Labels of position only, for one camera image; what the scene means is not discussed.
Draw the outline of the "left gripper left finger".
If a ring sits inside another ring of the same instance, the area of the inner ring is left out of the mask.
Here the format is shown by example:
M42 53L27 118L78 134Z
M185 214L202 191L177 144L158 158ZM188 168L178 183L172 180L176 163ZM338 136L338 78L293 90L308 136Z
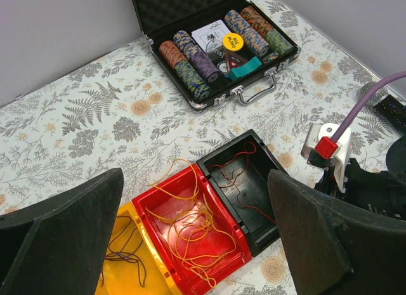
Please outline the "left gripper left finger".
M110 169L1 216L1 294L94 294L124 185Z

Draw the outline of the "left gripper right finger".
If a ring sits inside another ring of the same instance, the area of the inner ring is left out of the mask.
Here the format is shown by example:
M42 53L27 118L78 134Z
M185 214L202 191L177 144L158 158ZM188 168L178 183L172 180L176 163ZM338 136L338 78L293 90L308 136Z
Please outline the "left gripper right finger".
M268 191L298 294L405 294L405 222L272 169Z

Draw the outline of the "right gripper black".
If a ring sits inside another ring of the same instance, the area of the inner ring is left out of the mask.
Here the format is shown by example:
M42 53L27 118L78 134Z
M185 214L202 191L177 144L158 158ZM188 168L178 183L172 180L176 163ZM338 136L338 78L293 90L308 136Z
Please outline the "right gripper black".
M347 198L345 184L348 178L345 176L345 170L350 163L350 152L347 152L344 159L340 157L324 159L319 153L312 150L307 163L324 170L322 178L314 187L315 190L339 200Z

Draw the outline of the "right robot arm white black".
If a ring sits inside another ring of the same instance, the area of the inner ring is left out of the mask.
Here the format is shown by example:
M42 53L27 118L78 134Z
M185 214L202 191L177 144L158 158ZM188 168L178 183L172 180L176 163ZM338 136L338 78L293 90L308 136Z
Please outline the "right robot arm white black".
M388 169L372 173L350 158L344 170L344 189L339 189L338 171L332 159L323 159L311 151L308 163L325 170L315 190L364 210L405 220L405 137L394 142L386 154Z

